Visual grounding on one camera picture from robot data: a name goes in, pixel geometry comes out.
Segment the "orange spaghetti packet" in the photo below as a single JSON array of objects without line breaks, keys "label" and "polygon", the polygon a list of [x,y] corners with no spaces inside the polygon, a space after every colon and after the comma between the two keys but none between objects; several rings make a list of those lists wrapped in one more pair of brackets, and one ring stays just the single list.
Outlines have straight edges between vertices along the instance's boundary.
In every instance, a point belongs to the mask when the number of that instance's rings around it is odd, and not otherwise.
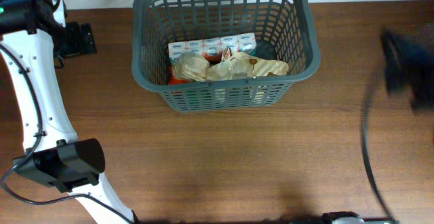
[{"label": "orange spaghetti packet", "polygon": [[180,68],[170,66],[169,70],[170,70],[170,81],[169,81],[170,85],[178,85],[178,84],[182,84],[182,83],[190,83],[191,82],[190,80],[186,79],[183,76]]}]

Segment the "cream paper bag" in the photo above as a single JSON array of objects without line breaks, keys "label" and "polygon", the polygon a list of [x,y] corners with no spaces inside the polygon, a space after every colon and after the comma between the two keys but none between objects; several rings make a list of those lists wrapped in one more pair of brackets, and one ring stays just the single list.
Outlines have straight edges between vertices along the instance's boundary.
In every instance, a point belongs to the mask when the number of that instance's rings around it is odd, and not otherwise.
[{"label": "cream paper bag", "polygon": [[233,78],[234,70],[229,62],[212,66],[203,56],[187,52],[175,59],[172,75],[186,81],[225,81]]}]

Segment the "brown paper bag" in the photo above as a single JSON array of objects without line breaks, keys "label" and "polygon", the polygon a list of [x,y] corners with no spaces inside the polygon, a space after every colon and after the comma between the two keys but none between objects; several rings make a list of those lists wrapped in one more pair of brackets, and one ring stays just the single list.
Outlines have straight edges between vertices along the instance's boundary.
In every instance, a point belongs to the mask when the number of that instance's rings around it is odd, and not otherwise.
[{"label": "brown paper bag", "polygon": [[230,79],[247,79],[287,75],[289,65],[280,60],[267,60],[226,48],[218,70]]}]

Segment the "tissue pack multipack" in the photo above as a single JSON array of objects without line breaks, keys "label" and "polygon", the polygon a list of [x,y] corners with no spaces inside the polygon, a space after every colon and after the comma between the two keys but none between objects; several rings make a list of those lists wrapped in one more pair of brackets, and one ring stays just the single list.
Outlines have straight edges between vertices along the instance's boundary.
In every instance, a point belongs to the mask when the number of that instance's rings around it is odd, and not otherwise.
[{"label": "tissue pack multipack", "polygon": [[174,62],[175,59],[186,52],[200,54],[210,62],[218,62],[221,60],[222,53],[226,48],[254,55],[256,46],[255,34],[243,33],[210,39],[169,43],[168,52],[171,62]]}]

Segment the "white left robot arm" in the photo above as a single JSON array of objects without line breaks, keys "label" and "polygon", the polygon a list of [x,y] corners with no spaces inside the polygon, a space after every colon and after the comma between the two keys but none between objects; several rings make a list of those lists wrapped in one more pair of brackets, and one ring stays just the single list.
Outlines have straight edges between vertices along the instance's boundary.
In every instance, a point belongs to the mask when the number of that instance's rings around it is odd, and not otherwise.
[{"label": "white left robot arm", "polygon": [[1,0],[1,56],[23,123],[24,155],[10,172],[78,200],[98,223],[136,223],[108,182],[100,143],[79,140],[66,114],[56,70],[95,45],[85,25],[65,18],[63,0]]}]

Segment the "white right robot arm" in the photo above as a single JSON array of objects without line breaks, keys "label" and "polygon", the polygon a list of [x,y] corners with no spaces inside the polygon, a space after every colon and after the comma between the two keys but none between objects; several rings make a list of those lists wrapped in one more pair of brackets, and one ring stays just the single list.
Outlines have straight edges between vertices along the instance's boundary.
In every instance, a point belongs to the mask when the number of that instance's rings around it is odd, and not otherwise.
[{"label": "white right robot arm", "polygon": [[387,94],[410,86],[413,111],[433,110],[433,24],[423,26],[418,35],[404,35],[392,30],[383,30],[380,35],[385,67],[383,74],[374,73],[372,81],[363,95],[361,110],[360,139],[361,154],[371,190],[385,213],[384,218],[364,219],[355,212],[329,212],[314,220],[314,223],[398,223],[382,197],[370,163],[368,130],[370,108],[380,80],[385,81]]}]

